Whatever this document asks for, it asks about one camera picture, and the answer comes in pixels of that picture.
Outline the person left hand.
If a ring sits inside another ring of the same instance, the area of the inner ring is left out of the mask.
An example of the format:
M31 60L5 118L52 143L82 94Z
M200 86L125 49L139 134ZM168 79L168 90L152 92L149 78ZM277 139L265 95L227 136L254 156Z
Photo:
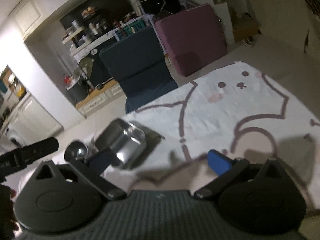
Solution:
M13 209L15 196L15 190L1 185L1 239L14 239L19 230Z

